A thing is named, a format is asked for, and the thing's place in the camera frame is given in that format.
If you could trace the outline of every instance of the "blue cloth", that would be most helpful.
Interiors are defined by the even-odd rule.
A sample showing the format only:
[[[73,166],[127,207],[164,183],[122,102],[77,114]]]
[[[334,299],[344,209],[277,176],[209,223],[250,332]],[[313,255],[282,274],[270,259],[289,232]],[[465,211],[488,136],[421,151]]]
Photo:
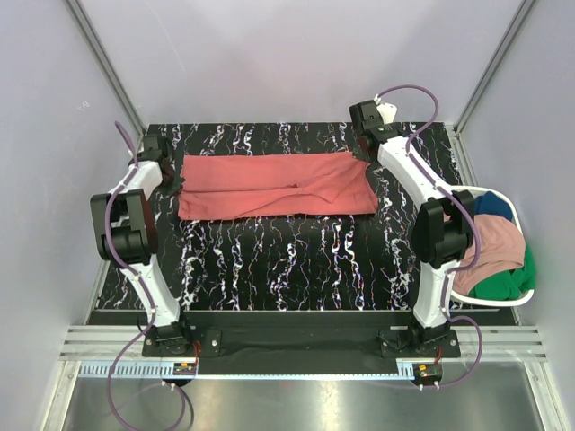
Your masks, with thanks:
[[[483,196],[475,200],[475,214],[489,214],[491,216],[501,216],[513,221],[511,207],[503,199],[498,198],[495,193],[488,191]]]

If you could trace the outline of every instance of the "marble pattern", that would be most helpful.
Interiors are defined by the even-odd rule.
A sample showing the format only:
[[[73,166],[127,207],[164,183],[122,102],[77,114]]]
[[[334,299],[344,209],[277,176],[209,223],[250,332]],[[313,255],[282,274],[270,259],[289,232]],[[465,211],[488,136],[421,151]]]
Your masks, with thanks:
[[[408,130],[418,125],[407,123]],[[172,140],[173,167],[185,154],[311,154],[349,151],[347,123],[151,126]],[[446,130],[434,124],[414,143],[447,182],[460,183]],[[181,221],[178,199],[150,199],[160,238],[158,259],[185,310],[389,310],[412,304],[419,263],[409,246],[415,208],[379,165],[367,170],[379,197],[374,215],[254,217]],[[97,309],[141,304],[115,268]]]

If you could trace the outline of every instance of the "laundry basket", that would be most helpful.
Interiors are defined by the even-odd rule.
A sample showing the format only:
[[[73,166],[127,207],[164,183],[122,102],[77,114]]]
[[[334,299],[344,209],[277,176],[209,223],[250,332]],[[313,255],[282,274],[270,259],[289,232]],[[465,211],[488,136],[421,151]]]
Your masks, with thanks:
[[[477,198],[478,196],[482,196],[485,193],[487,193],[488,191],[494,193],[498,198],[503,199],[505,202],[507,202],[509,204],[509,206],[511,208],[511,212],[513,213],[513,223],[515,224],[515,226],[517,226],[518,230],[521,233],[523,233],[523,231],[521,230],[521,223],[519,222],[519,219],[518,219],[518,213],[515,210],[513,203],[509,200],[509,198],[507,196],[503,195],[502,193],[499,193],[498,191],[491,190],[491,189],[484,189],[483,187],[452,186],[452,189],[455,191],[467,190],[467,191],[471,192],[471,194],[473,195],[474,198]],[[453,299],[454,301],[458,301],[460,303],[470,303],[472,305],[481,305],[484,307],[497,307],[497,308],[517,307],[517,306],[523,305],[524,303],[529,301],[531,299],[531,297],[533,296],[533,292],[534,292],[533,289],[527,290],[526,292],[524,292],[521,295],[521,297],[519,297],[518,299],[514,299],[514,300],[492,301],[492,300],[487,300],[487,299],[470,298],[469,296],[461,295],[461,294],[452,290],[451,291],[451,299]]]

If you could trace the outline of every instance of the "gray wall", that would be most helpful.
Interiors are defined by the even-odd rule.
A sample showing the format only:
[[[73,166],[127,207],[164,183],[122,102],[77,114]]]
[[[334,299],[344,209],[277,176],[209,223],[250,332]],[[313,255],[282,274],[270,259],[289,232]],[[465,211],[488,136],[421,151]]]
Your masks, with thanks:
[[[397,84],[456,121],[520,0],[82,0],[142,119],[348,121]],[[429,118],[425,95],[390,102]]]
[[[5,4],[0,57],[0,420],[37,430],[100,264],[89,199],[124,171],[128,122],[64,2]]]
[[[575,3],[538,2],[464,131],[481,185],[517,205],[539,270],[521,314],[539,327],[575,425]]]

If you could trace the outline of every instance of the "floor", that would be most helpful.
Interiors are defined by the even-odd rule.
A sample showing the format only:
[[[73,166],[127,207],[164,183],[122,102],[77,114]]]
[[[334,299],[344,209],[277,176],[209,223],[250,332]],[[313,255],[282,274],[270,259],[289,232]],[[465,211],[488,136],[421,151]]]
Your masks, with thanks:
[[[464,372],[445,364],[445,381]],[[64,430],[123,429],[111,416],[105,379],[78,379]],[[178,417],[175,393],[139,391],[153,380],[115,380],[112,394],[120,414],[142,430],[166,429]],[[404,382],[207,381],[184,390],[187,412],[177,429],[244,430],[543,430],[526,371],[520,364],[482,364],[465,382],[440,391],[419,392]]]
[[[406,123],[407,131],[417,127]],[[349,151],[347,123],[154,125],[172,140],[173,167],[185,154],[312,154]],[[415,147],[447,182],[460,183],[447,132],[437,123]],[[151,199],[158,259],[185,310],[405,310],[413,304],[419,263],[409,245],[415,208],[389,172],[372,165],[374,215],[258,217],[183,222],[177,198]],[[96,310],[138,310],[133,289],[109,270]]]

